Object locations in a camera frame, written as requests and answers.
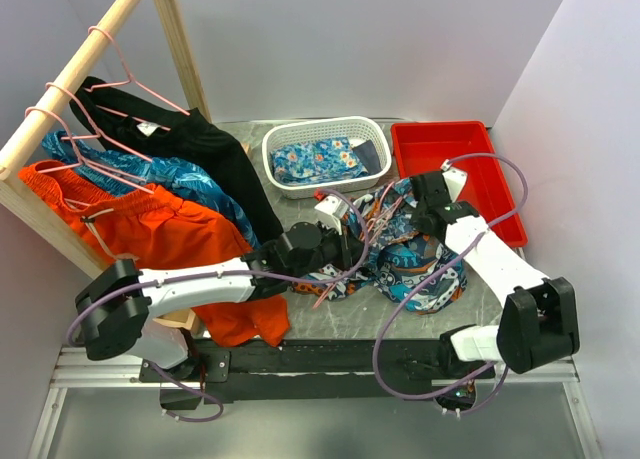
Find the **pink wire hanger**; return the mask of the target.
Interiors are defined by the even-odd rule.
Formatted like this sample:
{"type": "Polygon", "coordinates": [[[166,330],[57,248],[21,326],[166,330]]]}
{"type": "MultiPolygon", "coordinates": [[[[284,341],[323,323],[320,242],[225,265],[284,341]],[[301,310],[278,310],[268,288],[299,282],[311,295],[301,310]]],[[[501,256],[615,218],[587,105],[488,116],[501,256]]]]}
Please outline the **pink wire hanger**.
{"type": "Polygon", "coordinates": [[[367,229],[361,228],[362,237],[367,237],[370,244],[376,243],[377,238],[384,231],[390,218],[393,216],[396,209],[402,202],[402,196],[399,196],[399,198],[391,206],[389,206],[387,209],[383,208],[384,200],[389,191],[393,189],[395,183],[396,180],[393,180],[385,187],[383,193],[379,198],[378,205],[373,209],[374,215],[367,222],[367,229]]]}

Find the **orange teal patterned shorts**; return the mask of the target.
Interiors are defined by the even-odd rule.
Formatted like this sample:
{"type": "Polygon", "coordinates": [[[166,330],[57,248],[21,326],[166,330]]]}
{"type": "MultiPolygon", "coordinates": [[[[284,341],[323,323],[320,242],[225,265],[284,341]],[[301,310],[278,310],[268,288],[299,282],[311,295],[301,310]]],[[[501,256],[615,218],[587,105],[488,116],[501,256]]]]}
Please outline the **orange teal patterned shorts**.
{"type": "MultiPolygon", "coordinates": [[[[386,186],[380,187],[353,200],[366,222],[374,215],[373,209],[386,186]]],[[[293,289],[301,294],[311,294],[324,300],[344,299],[365,286],[372,286],[394,303],[405,297],[422,281],[427,284],[405,305],[410,312],[431,314],[447,307],[458,299],[467,287],[464,264],[452,267],[446,264],[455,254],[437,238],[418,232],[410,224],[416,206],[410,181],[399,180],[384,200],[384,209],[402,196],[402,202],[390,218],[375,244],[369,245],[369,255],[354,275],[335,284],[324,283],[342,270],[326,266],[308,276],[311,284],[296,284],[293,289]]]]}

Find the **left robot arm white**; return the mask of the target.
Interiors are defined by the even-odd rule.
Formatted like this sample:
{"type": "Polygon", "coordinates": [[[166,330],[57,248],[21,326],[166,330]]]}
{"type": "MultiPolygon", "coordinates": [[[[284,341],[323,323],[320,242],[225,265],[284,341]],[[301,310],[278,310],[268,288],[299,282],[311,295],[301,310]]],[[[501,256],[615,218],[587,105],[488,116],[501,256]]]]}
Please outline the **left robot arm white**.
{"type": "Polygon", "coordinates": [[[184,333],[156,318],[180,309],[264,299],[329,264],[350,275],[368,252],[368,240],[351,232],[299,222],[259,249],[222,263],[158,270],[118,260],[76,296],[77,317],[67,335],[80,335],[91,361],[130,354],[176,380],[188,380],[198,371],[199,356],[184,333]]]}

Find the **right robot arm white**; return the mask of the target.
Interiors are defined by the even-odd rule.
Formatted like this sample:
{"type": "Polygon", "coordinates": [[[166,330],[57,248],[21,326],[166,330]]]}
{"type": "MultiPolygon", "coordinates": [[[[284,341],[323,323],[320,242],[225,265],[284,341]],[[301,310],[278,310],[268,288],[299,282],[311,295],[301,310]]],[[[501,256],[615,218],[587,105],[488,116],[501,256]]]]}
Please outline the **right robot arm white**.
{"type": "Polygon", "coordinates": [[[475,361],[502,362],[522,374],[580,349],[575,290],[538,271],[490,228],[467,201],[456,201],[443,172],[410,178],[417,202],[410,222],[462,258],[502,307],[497,326],[465,326],[444,334],[440,370],[460,377],[475,361]]]}

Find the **blue floral folded shorts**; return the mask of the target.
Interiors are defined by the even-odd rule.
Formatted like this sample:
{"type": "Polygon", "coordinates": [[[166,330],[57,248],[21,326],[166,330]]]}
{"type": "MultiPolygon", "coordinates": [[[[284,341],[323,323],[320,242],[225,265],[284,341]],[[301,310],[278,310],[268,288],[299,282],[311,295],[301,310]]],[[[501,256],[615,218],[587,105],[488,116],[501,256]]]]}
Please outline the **blue floral folded shorts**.
{"type": "Polygon", "coordinates": [[[270,158],[274,179],[288,186],[350,180],[369,174],[346,137],[285,145],[275,149],[270,158]]]}

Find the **blue leaf print shorts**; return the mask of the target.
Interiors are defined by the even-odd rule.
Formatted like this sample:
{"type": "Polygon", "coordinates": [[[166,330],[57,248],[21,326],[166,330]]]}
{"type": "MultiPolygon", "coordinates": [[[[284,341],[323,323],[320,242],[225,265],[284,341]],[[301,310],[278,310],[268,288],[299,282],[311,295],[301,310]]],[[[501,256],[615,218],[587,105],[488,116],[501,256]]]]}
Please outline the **blue leaf print shorts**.
{"type": "MultiPolygon", "coordinates": [[[[62,163],[73,163],[76,156],[66,133],[58,130],[47,134],[41,146],[47,155],[62,163]]],[[[200,166],[184,159],[154,157],[150,162],[138,156],[115,150],[96,150],[82,140],[77,141],[81,153],[96,162],[120,169],[143,179],[143,185],[157,184],[188,201],[208,207],[231,221],[252,247],[260,245],[249,217],[240,204],[209,176],[200,166]]]]}

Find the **black shorts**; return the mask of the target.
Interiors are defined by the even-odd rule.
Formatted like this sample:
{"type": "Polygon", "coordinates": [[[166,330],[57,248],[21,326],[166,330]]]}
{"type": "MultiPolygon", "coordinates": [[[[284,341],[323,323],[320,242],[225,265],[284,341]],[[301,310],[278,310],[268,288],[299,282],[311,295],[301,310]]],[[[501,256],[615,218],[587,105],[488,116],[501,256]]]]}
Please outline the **black shorts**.
{"type": "Polygon", "coordinates": [[[243,209],[259,242],[283,233],[280,220],[240,142],[194,108],[164,109],[89,76],[70,100],[85,128],[98,126],[116,141],[147,156],[176,157],[204,169],[243,209]]]}

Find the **pink hanger with blue shorts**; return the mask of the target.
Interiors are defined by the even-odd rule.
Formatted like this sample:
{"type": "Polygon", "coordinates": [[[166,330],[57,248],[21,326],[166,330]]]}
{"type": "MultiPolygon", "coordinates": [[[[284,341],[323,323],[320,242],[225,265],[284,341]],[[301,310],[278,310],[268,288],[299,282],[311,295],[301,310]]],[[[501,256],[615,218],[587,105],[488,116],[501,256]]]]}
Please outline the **pink hanger with blue shorts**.
{"type": "Polygon", "coordinates": [[[123,184],[126,184],[129,187],[138,189],[138,190],[142,190],[143,192],[146,192],[148,194],[152,194],[152,191],[150,189],[148,189],[147,187],[145,187],[143,185],[143,179],[139,176],[133,175],[133,174],[129,174],[126,173],[124,171],[121,171],[120,169],[117,168],[112,168],[109,167],[107,165],[104,165],[100,162],[96,162],[93,161],[87,157],[85,157],[80,149],[78,148],[77,145],[77,141],[78,140],[88,140],[88,139],[99,139],[99,138],[103,138],[106,141],[122,148],[125,149],[125,146],[121,143],[119,143],[118,141],[116,141],[115,139],[111,138],[110,136],[108,136],[93,120],[93,118],[91,117],[91,115],[89,114],[89,112],[86,110],[86,108],[84,107],[84,105],[82,104],[82,102],[72,93],[70,92],[68,89],[66,89],[63,86],[57,85],[54,82],[47,82],[45,84],[45,88],[46,90],[49,90],[50,88],[55,88],[57,89],[59,92],[61,92],[63,95],[66,95],[68,99],[70,99],[73,103],[76,104],[76,106],[82,111],[82,113],[84,114],[85,118],[87,119],[89,125],[91,126],[93,133],[89,134],[89,135],[72,135],[71,133],[68,133],[67,136],[65,137],[65,139],[67,141],[69,141],[72,145],[72,148],[74,150],[74,153],[77,157],[77,164],[80,165],[85,165],[88,168],[99,172],[100,174],[109,177],[111,179],[114,179],[118,182],[121,182],[123,184]]]}

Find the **pink hanger with orange shorts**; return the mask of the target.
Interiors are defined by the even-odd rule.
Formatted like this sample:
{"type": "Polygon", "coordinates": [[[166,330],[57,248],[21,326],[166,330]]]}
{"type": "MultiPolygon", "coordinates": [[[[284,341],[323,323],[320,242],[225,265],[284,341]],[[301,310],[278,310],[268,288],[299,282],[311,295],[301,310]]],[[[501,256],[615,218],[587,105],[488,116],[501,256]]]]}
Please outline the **pink hanger with orange shorts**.
{"type": "MultiPolygon", "coordinates": [[[[76,144],[76,137],[74,136],[74,134],[71,132],[70,127],[68,126],[68,124],[66,123],[66,121],[64,119],[62,119],[58,114],[48,111],[44,108],[41,107],[37,107],[37,106],[30,106],[28,107],[25,112],[24,112],[24,118],[26,119],[27,116],[31,113],[31,112],[39,112],[41,114],[44,114],[46,116],[49,116],[50,118],[55,119],[55,122],[58,122],[60,125],[62,125],[64,132],[66,133],[66,135],[64,136],[68,142],[70,142],[71,146],[72,146],[72,150],[76,156],[76,160],[73,163],[60,163],[59,165],[56,165],[54,167],[44,167],[41,163],[36,164],[35,167],[35,171],[42,175],[42,176],[55,176],[58,173],[61,173],[62,171],[71,171],[71,170],[75,170],[78,167],[82,167],[82,166],[90,166],[90,168],[93,168],[94,170],[97,170],[98,172],[103,172],[106,173],[107,171],[105,169],[101,169],[99,166],[95,166],[92,165],[88,159],[85,159],[82,154],[80,153],[77,144],[76,144]]],[[[93,207],[94,204],[92,203],[88,203],[86,201],[82,201],[79,199],[73,199],[71,197],[67,197],[64,194],[62,195],[63,200],[69,204],[69,207],[73,208],[74,210],[79,210],[80,208],[88,208],[88,207],[93,207]]]]}

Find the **pink hanger with black shorts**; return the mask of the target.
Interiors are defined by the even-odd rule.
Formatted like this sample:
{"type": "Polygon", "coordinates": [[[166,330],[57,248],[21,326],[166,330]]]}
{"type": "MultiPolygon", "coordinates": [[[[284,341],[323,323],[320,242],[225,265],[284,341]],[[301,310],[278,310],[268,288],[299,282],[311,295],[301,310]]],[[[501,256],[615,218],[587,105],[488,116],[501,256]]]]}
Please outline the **pink hanger with black shorts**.
{"type": "Polygon", "coordinates": [[[117,87],[123,87],[126,85],[135,85],[138,88],[140,88],[142,91],[150,94],[152,97],[160,100],[161,102],[163,102],[165,105],[170,106],[171,108],[175,109],[177,112],[179,112],[180,114],[189,117],[190,116],[190,112],[184,108],[182,108],[181,106],[177,105],[176,103],[170,101],[169,99],[165,98],[164,96],[162,96],[161,94],[157,93],[156,91],[154,91],[153,89],[149,88],[148,86],[144,85],[142,82],[140,82],[134,75],[133,71],[130,69],[129,64],[127,63],[124,54],[119,46],[119,44],[117,43],[117,41],[114,39],[114,37],[107,32],[106,30],[104,30],[103,28],[97,26],[97,25],[92,25],[88,28],[88,34],[91,35],[93,32],[98,32],[100,33],[104,38],[106,38],[108,40],[108,42],[110,43],[110,45],[115,49],[116,54],[119,58],[120,64],[125,72],[125,76],[126,78],[124,80],[121,81],[112,81],[112,82],[103,82],[100,84],[93,84],[90,85],[89,87],[84,87],[84,90],[87,93],[92,93],[95,90],[99,90],[99,89],[106,89],[106,88],[117,88],[117,87]]]}

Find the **red plastic tray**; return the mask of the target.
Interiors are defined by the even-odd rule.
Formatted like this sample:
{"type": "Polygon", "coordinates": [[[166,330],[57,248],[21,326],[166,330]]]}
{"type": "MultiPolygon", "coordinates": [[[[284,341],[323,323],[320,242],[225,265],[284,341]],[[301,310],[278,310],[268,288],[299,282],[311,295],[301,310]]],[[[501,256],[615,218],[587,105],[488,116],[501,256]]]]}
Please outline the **red plastic tray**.
{"type": "Polygon", "coordinates": [[[460,160],[456,168],[467,174],[460,201],[466,201],[488,222],[516,206],[500,162],[488,158],[495,152],[485,125],[479,121],[411,122],[391,126],[394,156],[402,178],[440,171],[446,160],[460,160]]]}

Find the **dark grey folded cloth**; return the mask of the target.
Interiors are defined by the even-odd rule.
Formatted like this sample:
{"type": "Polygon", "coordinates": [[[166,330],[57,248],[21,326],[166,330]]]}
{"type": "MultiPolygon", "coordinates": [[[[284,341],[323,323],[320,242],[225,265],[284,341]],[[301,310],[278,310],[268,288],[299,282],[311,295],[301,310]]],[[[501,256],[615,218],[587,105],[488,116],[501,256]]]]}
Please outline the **dark grey folded cloth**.
{"type": "Polygon", "coordinates": [[[381,171],[380,159],[372,141],[364,141],[353,146],[352,150],[370,175],[378,174],[381,171]]]}

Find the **white perforated plastic basket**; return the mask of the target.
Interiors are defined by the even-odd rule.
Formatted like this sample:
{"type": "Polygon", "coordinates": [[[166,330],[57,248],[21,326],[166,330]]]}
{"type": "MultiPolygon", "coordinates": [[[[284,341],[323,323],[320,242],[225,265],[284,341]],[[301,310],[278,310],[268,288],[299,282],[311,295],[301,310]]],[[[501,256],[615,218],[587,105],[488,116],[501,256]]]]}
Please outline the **white perforated plastic basket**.
{"type": "Polygon", "coordinates": [[[374,121],[361,116],[311,120],[274,127],[263,138],[262,156],[267,178],[284,197],[289,199],[310,198],[318,189],[332,189],[347,193],[372,188],[388,173],[392,164],[391,151],[382,129],[374,121]],[[372,141],[380,159],[381,171],[375,175],[368,174],[356,179],[302,186],[283,185],[274,179],[270,155],[275,149],[289,144],[315,142],[335,137],[346,137],[351,147],[367,140],[372,141]]]}

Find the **wooden clothes rack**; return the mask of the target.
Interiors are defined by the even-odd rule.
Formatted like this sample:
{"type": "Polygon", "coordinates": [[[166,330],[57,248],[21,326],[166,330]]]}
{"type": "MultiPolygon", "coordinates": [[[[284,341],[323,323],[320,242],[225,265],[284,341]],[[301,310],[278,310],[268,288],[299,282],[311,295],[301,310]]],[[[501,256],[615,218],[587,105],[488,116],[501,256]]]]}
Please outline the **wooden clothes rack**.
{"type": "MultiPolygon", "coordinates": [[[[141,0],[115,0],[1,149],[1,204],[90,278],[106,263],[17,176],[141,0]]],[[[153,0],[188,106],[209,118],[178,0],[153,0]]]]}

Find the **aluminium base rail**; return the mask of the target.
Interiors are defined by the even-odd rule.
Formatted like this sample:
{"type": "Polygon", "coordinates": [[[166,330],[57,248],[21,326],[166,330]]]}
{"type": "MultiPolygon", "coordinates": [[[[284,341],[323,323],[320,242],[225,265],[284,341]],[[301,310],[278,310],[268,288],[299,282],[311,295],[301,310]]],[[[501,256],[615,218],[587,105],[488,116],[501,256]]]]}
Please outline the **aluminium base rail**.
{"type": "Polygon", "coordinates": [[[63,349],[32,441],[32,458],[599,458],[603,452],[574,364],[561,360],[505,382],[478,380],[479,409],[385,394],[352,341],[294,340],[216,354],[205,421],[166,417],[181,392],[140,359],[89,361],[63,349]]]}

